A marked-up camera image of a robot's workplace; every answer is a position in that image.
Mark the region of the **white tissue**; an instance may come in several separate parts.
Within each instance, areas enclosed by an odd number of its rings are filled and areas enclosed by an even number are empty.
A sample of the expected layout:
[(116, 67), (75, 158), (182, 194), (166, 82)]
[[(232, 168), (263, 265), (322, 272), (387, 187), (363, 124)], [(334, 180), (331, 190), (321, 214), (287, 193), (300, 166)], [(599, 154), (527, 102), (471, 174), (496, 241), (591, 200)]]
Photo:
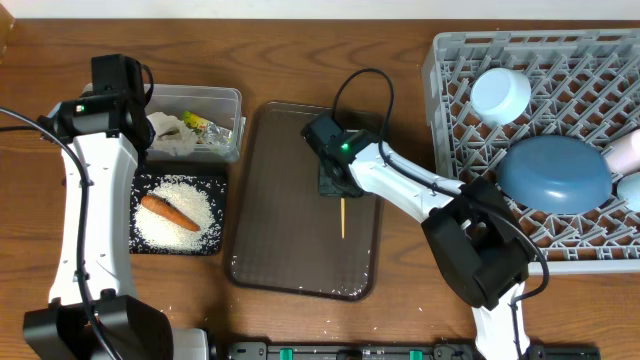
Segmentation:
[(195, 151), (198, 135), (176, 116), (155, 112), (147, 116), (155, 136), (150, 149), (170, 156), (186, 156)]

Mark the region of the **white paper cup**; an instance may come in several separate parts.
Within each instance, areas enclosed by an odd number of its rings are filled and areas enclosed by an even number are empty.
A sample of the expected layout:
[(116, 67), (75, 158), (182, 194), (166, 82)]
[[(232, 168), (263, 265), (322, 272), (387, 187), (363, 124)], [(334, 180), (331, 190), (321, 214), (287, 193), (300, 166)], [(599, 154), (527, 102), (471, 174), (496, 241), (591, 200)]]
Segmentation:
[(604, 159), (611, 172), (629, 175), (639, 170), (639, 136), (639, 130), (634, 130), (605, 148)]

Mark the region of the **dark blue plate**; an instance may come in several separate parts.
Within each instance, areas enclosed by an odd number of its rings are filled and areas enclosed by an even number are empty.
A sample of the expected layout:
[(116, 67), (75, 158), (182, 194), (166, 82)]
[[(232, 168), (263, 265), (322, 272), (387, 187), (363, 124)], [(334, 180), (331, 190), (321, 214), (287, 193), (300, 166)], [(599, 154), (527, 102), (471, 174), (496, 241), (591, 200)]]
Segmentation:
[(536, 136), (512, 146), (499, 163), (497, 183), (516, 202), (553, 214), (588, 212), (612, 192), (612, 175), (600, 152), (558, 135)]

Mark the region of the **orange carrot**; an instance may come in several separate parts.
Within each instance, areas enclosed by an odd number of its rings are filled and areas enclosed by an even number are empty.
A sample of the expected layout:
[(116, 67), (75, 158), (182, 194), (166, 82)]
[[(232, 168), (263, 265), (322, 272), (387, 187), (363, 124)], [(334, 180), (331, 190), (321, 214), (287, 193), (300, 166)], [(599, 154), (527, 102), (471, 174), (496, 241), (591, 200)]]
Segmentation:
[(200, 226), (197, 223), (160, 197), (145, 195), (141, 198), (140, 203), (147, 210), (181, 228), (192, 232), (198, 232), (200, 230)]

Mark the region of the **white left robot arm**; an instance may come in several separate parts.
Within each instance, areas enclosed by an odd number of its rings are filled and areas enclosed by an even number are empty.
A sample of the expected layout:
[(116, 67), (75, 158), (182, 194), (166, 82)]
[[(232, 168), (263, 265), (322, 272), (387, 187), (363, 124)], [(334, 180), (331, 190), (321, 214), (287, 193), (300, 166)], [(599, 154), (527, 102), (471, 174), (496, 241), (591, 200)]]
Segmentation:
[(207, 333), (174, 329), (138, 300), (129, 254), (130, 193), (151, 138), (145, 101), (83, 96), (40, 126), (62, 144), (66, 203), (60, 261), (48, 305), (25, 314), (41, 359), (208, 359)]

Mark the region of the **white rice pile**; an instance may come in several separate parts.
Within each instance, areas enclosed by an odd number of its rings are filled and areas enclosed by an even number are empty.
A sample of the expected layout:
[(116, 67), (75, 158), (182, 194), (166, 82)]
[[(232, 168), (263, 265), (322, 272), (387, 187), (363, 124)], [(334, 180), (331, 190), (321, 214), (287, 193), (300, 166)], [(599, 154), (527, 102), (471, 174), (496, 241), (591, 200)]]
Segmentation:
[(170, 253), (207, 253), (216, 249), (221, 238), (221, 225), (211, 209), (215, 202), (210, 201), (206, 192), (186, 182), (163, 181), (150, 194), (184, 214), (199, 226), (199, 230), (185, 229), (143, 205), (137, 205), (133, 213), (133, 232), (145, 245)]

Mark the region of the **wooden chopstick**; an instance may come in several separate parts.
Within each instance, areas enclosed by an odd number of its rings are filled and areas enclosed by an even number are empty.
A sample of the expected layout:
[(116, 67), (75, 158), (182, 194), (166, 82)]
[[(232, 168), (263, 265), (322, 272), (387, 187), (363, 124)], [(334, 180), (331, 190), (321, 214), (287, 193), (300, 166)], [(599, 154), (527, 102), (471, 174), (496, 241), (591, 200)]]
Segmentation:
[(340, 224), (341, 224), (341, 238), (346, 236), (346, 199), (340, 198)]

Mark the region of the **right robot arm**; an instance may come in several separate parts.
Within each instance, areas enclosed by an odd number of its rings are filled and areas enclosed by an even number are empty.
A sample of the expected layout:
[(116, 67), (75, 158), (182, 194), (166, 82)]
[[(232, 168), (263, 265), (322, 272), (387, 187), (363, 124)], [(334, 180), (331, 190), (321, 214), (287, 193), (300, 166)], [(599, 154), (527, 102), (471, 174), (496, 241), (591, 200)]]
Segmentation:
[(472, 308), (484, 358), (525, 355), (530, 340), (519, 303), (535, 255), (494, 185), (436, 175), (366, 130), (303, 137), (345, 195), (377, 195), (420, 223), (445, 282)]

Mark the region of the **light blue bowl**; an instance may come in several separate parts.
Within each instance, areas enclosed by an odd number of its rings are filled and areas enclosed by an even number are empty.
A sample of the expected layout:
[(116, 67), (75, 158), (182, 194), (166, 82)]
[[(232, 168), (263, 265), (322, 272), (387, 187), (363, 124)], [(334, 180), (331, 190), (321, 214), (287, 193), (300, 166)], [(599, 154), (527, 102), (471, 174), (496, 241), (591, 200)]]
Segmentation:
[(511, 123), (522, 115), (531, 96), (531, 84), (524, 74), (493, 68), (474, 82), (470, 102), (479, 119), (495, 128)]

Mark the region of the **foil snack wrapper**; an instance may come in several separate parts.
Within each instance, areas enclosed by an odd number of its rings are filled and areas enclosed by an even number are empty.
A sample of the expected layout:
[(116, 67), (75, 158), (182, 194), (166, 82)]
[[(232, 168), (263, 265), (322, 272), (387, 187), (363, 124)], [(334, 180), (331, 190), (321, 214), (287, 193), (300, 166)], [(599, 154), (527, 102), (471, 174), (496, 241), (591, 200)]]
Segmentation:
[(181, 119), (187, 128), (186, 139), (189, 142), (216, 146), (231, 144), (232, 131), (230, 129), (189, 111), (185, 111)]

